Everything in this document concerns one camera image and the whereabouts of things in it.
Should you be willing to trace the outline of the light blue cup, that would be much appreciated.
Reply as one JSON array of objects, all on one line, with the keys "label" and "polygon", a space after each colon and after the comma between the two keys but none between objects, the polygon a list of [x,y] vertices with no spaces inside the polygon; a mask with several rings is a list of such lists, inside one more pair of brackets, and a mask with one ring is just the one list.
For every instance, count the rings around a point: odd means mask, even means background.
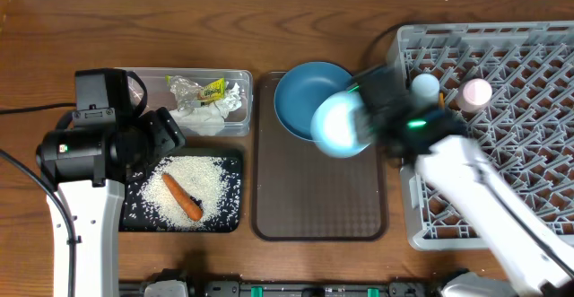
[{"label": "light blue cup", "polygon": [[419,74],[413,78],[410,92],[418,106],[436,105],[439,101],[439,79],[432,74]]}]

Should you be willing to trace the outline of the light blue bowl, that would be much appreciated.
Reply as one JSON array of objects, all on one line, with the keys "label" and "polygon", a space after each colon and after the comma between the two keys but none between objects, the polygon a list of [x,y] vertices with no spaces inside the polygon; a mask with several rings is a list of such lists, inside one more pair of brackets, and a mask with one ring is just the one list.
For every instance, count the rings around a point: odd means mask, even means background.
[{"label": "light blue bowl", "polygon": [[342,91],[328,97],[315,111],[310,126],[316,147],[333,158],[353,157],[370,145],[361,140],[355,115],[364,105],[357,92]]}]

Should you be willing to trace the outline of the orange carrot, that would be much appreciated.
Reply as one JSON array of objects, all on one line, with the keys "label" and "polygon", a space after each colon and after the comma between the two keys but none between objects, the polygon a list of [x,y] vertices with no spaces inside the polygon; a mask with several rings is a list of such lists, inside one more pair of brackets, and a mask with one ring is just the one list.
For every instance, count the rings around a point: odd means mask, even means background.
[{"label": "orange carrot", "polygon": [[189,194],[177,183],[177,181],[167,173],[162,176],[164,184],[174,197],[180,208],[189,219],[198,222],[203,217],[201,208],[190,198]]}]

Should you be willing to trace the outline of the pink cup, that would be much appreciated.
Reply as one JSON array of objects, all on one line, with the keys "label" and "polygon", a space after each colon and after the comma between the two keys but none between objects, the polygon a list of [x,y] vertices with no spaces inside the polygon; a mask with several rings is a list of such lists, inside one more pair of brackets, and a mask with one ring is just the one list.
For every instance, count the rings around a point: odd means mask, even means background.
[{"label": "pink cup", "polygon": [[475,78],[463,83],[457,91],[455,101],[464,112],[475,113],[490,103],[492,87],[489,82]]}]

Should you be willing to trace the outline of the dark blue plate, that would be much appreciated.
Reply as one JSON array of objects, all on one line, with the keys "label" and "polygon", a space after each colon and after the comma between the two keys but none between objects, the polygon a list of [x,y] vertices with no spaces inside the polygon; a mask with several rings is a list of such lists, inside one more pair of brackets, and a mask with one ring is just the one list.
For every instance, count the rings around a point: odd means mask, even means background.
[{"label": "dark blue plate", "polygon": [[329,62],[307,62],[293,67],[275,88],[277,118],[291,134],[311,141],[310,126],[315,111],[328,97],[345,91],[351,79],[347,70]]}]

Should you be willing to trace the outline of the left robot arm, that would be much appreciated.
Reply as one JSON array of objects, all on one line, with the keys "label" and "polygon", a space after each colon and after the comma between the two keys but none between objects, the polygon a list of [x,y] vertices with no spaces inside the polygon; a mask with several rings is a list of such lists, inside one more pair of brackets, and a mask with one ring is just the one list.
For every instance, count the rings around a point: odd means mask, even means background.
[{"label": "left robot arm", "polygon": [[182,147],[186,138],[167,109],[133,103],[133,71],[76,72],[75,109],[37,148],[48,186],[56,296],[117,296],[118,233],[131,172]]}]

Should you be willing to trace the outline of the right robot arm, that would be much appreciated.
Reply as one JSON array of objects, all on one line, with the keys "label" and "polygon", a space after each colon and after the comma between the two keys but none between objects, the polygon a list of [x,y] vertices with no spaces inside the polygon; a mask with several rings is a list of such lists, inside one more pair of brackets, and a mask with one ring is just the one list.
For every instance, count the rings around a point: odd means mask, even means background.
[{"label": "right robot arm", "polygon": [[573,248],[542,223],[494,169],[465,123],[436,101],[416,105],[393,71],[376,66],[348,89],[363,102],[360,138],[413,165],[474,228],[520,296],[571,296]]}]

